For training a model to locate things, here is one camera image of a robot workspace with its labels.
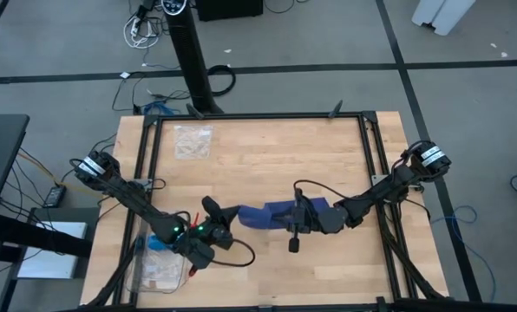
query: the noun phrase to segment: floor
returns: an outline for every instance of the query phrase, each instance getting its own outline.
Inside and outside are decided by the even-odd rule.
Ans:
[[[276,10],[291,2],[266,1]],[[114,133],[120,117],[129,113],[110,109],[119,77],[75,75],[147,70],[141,67],[144,51],[130,49],[121,37],[129,17],[128,1],[4,3],[0,82],[6,77],[35,77],[24,83],[0,83],[0,114],[28,114],[31,121],[23,147],[62,175],[69,170],[68,159],[83,156],[97,140]],[[409,141],[426,135],[425,124],[430,138],[454,162],[446,176],[451,205],[472,205],[478,211],[475,224],[460,224],[464,241],[492,268],[495,301],[517,303],[517,193],[509,186],[517,174],[517,0],[478,1],[445,37],[410,21],[417,4],[417,0],[310,0],[281,15],[266,11],[254,18],[197,22],[197,29],[209,66],[239,68],[236,87],[217,99],[226,112],[327,112],[344,100],[344,110],[399,111]],[[384,23],[380,9],[387,10],[385,22],[390,23]],[[398,42],[393,49],[388,33],[390,38],[395,33]],[[377,70],[334,65],[375,69],[372,64],[392,64],[400,55],[406,64],[399,70],[391,65]],[[147,61],[177,64],[167,37],[151,48]],[[462,63],[439,68],[411,65],[440,62]],[[287,67],[291,65],[318,66]],[[225,83],[225,77],[213,77],[213,88]],[[128,88],[122,89],[117,107],[130,107],[133,84],[128,81]],[[180,77],[149,78],[138,86],[135,101],[151,100],[147,88],[167,94],[184,87]],[[183,108],[185,102],[172,106]],[[35,167],[25,164],[23,169],[42,190],[51,187]],[[442,189],[432,185],[425,192],[435,218],[442,215],[439,195]],[[16,200],[8,189],[3,197]],[[95,200],[69,193],[65,205],[91,207]],[[435,224],[433,232],[450,294],[468,299],[445,224]],[[488,269],[474,254],[468,256],[481,297],[489,301]],[[0,274],[0,289],[4,275]],[[72,309],[81,289],[79,279],[21,281],[10,311]]]

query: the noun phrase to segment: black box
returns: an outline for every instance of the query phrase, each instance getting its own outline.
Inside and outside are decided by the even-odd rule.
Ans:
[[[195,0],[201,21],[223,18],[259,16],[263,13],[263,0]]]

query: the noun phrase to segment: black pole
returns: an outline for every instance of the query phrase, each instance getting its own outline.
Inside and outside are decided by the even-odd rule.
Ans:
[[[190,6],[175,16],[166,13],[166,20],[193,106],[203,114],[224,113],[214,102]]]

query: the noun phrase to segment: wooden table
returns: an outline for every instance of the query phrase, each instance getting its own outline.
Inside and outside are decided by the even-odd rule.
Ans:
[[[377,113],[386,155],[391,165],[407,147],[397,112]],[[133,177],[142,131],[142,117],[123,117],[114,156],[125,179]],[[357,119],[203,120],[167,121],[161,132],[156,178],[166,180],[155,191],[153,205],[163,211],[204,211],[201,199],[209,195],[221,206],[262,207],[265,202],[291,200],[292,183],[313,179],[344,194],[359,194],[370,187]],[[176,125],[213,126],[211,153],[207,159],[174,157]],[[143,177],[147,174],[154,130],[149,132]],[[377,168],[379,162],[370,139]],[[301,185],[310,197],[338,198],[315,185]],[[422,203],[418,192],[409,198]],[[115,205],[105,202],[102,211]],[[82,293],[90,301],[110,278],[118,264],[128,210],[116,208],[100,221]],[[446,283],[426,213],[418,206],[402,204],[402,226],[413,263],[436,290],[447,294]],[[212,307],[255,305],[304,305],[375,302],[377,296],[391,301],[388,273],[376,210],[355,229],[337,235],[301,235],[298,254],[287,251],[290,233],[260,231],[232,224],[236,238],[257,252],[256,262],[246,268],[211,264],[189,279],[172,295],[140,293],[138,307]],[[221,261],[244,263],[248,251],[234,245],[218,251]],[[402,293],[406,293],[402,268],[397,261]]]

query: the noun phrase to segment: black desk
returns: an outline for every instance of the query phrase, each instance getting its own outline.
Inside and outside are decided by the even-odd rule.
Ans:
[[[0,115],[0,192],[16,159],[28,122],[27,115]],[[61,232],[47,231],[31,222],[24,223],[0,215],[0,261],[20,263],[24,248],[3,246],[4,242],[79,257],[88,257],[92,248],[92,242],[89,240]]]

